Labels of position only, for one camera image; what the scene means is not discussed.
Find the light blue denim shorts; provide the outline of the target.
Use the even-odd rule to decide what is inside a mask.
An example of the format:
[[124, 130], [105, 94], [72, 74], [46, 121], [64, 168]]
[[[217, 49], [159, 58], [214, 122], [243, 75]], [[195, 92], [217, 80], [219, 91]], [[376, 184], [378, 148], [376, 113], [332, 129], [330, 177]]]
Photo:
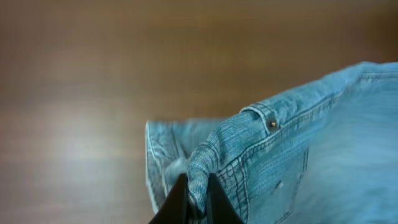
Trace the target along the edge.
[[230, 118], [149, 121], [154, 213], [180, 174], [207, 223], [211, 173], [243, 223], [397, 222], [397, 64], [362, 62]]

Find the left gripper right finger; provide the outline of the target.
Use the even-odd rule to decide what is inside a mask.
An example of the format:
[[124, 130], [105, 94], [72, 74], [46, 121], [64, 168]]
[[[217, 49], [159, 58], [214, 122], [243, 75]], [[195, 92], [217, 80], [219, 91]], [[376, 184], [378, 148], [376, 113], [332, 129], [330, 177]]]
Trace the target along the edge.
[[243, 224], [214, 173], [208, 179], [206, 221], [207, 224]]

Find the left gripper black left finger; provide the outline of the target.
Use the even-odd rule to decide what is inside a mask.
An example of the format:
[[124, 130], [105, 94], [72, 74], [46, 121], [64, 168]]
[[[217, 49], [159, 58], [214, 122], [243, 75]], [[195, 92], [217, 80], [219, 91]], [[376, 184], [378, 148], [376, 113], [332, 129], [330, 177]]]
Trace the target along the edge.
[[188, 178], [180, 174], [164, 204], [149, 224], [188, 224]]

